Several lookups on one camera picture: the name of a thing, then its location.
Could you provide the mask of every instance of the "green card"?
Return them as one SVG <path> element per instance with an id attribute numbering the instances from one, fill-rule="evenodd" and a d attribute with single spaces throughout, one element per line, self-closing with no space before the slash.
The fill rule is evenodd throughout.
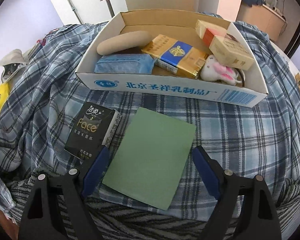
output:
<path id="1" fill-rule="evenodd" d="M 167 210 L 177 190 L 196 126 L 140 107 L 127 127 L 103 184 Z"/>

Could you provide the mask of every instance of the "blue package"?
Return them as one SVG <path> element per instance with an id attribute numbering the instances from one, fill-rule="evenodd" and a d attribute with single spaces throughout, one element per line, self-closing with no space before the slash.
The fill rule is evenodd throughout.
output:
<path id="1" fill-rule="evenodd" d="M 101 57 L 95 73 L 151 74 L 154 59 L 149 54 L 113 54 Z"/>

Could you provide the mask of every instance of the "blue gripper pad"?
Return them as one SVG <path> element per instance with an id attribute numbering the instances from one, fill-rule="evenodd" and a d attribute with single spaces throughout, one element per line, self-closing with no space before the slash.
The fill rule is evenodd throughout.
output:
<path id="1" fill-rule="evenodd" d="M 215 197 L 216 200 L 219 200 L 221 196 L 219 191 L 219 180 L 210 168 L 210 165 L 206 162 L 202 153 L 197 148 L 192 150 L 192 160 L 204 185 L 206 186 L 206 189 L 208 190 L 208 193 Z"/>
<path id="2" fill-rule="evenodd" d="M 83 190 L 81 196 L 86 198 L 91 195 L 96 186 L 100 182 L 102 173 L 106 170 L 110 159 L 109 150 L 107 147 L 103 147 L 98 157 L 92 164 L 91 168 L 87 172 L 83 179 Z"/>

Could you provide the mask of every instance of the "stuffed animal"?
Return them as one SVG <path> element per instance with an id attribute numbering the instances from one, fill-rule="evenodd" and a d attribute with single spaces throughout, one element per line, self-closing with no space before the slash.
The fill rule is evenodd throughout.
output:
<path id="1" fill-rule="evenodd" d="M 232 86 L 242 83 L 242 81 L 237 80 L 238 75 L 239 73 L 236 73 L 233 68 L 221 65 L 214 55 L 210 55 L 207 58 L 200 73 L 203 81 L 223 80 Z"/>

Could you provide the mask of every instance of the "blue plaid fabric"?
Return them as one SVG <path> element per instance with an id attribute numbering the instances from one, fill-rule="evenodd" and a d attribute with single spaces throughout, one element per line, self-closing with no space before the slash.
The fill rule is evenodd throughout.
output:
<path id="1" fill-rule="evenodd" d="M 83 103 L 90 101 L 122 114 L 110 145 L 112 154 L 138 107 L 145 107 L 195 124 L 193 147 L 202 145 L 224 169 L 241 176 L 261 174 L 277 201 L 285 178 L 300 180 L 300 91 L 268 36 L 251 25 L 235 24 L 251 47 L 269 90 L 267 98 L 253 108 L 165 95 L 90 90 L 74 71 L 105 23 L 69 25 L 50 34 L 1 111 L 0 177 L 11 181 L 6 174 L 15 172 L 24 179 L 36 168 L 60 175 L 79 166 L 64 145 Z M 128 198 L 103 184 L 92 198 L 201 221 L 208 220 L 216 204 L 191 157 L 167 211 Z M 240 214 L 241 206 L 240 197 L 234 217 Z M 9 190 L 0 179 L 0 208 L 9 213 L 13 207 Z"/>

